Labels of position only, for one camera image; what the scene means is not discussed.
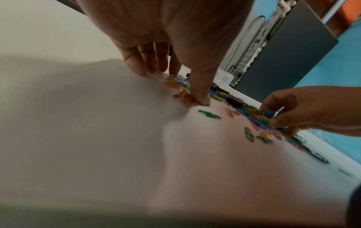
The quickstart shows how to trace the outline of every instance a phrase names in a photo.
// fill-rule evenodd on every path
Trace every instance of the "hand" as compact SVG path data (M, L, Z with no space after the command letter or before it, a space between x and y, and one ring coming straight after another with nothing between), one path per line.
M284 110L270 119L274 127L288 127L293 133L320 129L348 136L361 136L361 88L308 86L270 94L262 111Z
M217 68L247 18L253 0L78 0L135 73L192 70L191 94L209 104Z

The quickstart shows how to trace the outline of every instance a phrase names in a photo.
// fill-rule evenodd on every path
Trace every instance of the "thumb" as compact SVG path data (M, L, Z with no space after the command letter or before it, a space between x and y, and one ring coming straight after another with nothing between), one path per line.
M294 127L311 123L311 116L302 111L299 107L288 112L281 113L270 119L273 127Z
M190 92L192 97L202 105L211 103L209 90L213 83L213 78L217 72L218 67L212 68L207 71L192 70L190 83Z

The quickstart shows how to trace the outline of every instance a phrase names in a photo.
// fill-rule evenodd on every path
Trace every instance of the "metal pole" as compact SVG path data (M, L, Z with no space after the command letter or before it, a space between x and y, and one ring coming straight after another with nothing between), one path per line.
M346 1L347 0L335 1L331 9L322 17L321 22L323 24L326 24L337 13L337 11L342 7L342 5L345 4Z

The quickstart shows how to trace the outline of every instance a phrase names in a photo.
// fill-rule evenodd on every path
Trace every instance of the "white table surface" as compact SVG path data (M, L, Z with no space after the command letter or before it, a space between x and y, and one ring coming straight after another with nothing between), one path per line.
M121 61L109 60L121 59L111 41L57 1L0 0L0 25L0 203L105 211L135 205L189 216L344 223L360 165L315 136L301 133L334 166L324 168L291 146L280 145L273 155L255 151L238 136L237 122L215 123L196 109L184 113L159 87L161 79L139 78ZM119 85L126 88L119 91ZM142 88L132 97L142 108L122 99L132 88ZM217 102L210 107L223 109ZM214 132L221 136L214 139ZM135 139L142 135L147 140ZM118 154L119 143L132 153ZM253 154L239 157L235 148Z

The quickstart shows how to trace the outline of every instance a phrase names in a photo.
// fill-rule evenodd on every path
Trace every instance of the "white table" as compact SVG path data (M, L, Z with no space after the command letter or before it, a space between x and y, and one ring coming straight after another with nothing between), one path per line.
M245 121L224 112L222 122L185 112L161 78L134 75L86 16L56 1L1 0L0 21L1 205L343 224L360 165L308 132L335 166L289 145L255 150Z

